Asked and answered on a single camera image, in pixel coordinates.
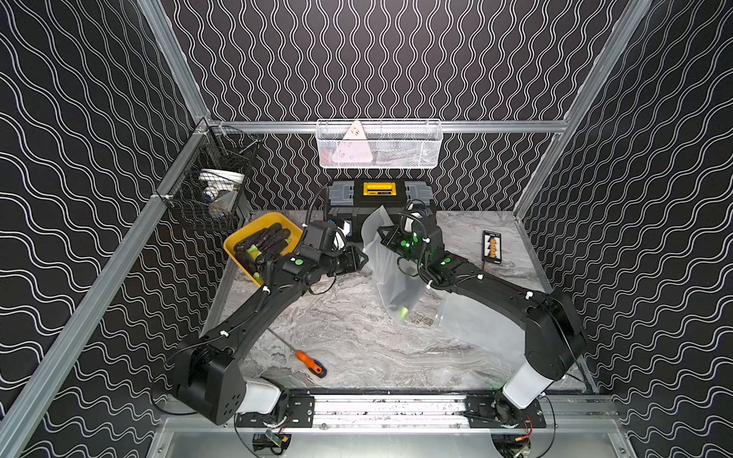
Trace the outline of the clear zip-top bag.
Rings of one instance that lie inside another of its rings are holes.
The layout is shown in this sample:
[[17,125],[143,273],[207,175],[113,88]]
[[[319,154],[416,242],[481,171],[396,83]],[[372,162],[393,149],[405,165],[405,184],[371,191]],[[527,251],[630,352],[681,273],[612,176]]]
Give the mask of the clear zip-top bag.
[[[368,269],[372,271],[371,277],[372,280],[376,282],[378,295],[382,305],[383,303],[379,292],[379,286],[384,284],[387,279],[397,274],[402,274],[412,278],[418,278],[417,276],[414,276],[414,274],[416,273],[414,263],[404,260],[398,261],[398,255],[391,252],[391,250],[387,249],[380,242],[380,238],[377,235],[377,229],[380,226],[394,224],[395,222],[393,218],[387,213],[387,209],[384,206],[380,206],[366,218],[361,229],[362,240],[364,242],[364,252],[368,255],[368,263],[366,264],[366,267],[368,267]],[[427,286],[425,284],[424,288],[425,293],[427,289]],[[395,320],[395,322],[403,323],[405,322],[405,320]]]

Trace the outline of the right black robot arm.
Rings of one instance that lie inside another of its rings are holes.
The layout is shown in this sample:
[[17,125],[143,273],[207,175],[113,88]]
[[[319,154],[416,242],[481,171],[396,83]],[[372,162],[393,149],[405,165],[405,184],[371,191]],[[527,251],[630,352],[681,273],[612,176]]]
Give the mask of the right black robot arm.
[[436,212],[424,202],[410,202],[398,223],[379,227],[377,234],[385,248],[415,264],[425,285],[474,300],[524,332],[524,363],[496,394],[499,408],[526,410],[586,351],[587,335],[568,294],[524,288],[450,252]]

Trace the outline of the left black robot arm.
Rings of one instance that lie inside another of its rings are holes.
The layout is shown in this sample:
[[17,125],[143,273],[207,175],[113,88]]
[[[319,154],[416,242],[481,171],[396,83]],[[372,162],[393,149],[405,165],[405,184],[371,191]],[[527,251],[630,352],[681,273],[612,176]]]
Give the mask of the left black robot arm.
[[170,358],[170,393],[215,425],[231,419],[246,399],[240,362],[265,330],[322,278],[362,270],[368,255],[344,241],[328,221],[305,227],[293,252],[265,265],[263,285],[229,318],[198,339],[186,339]]

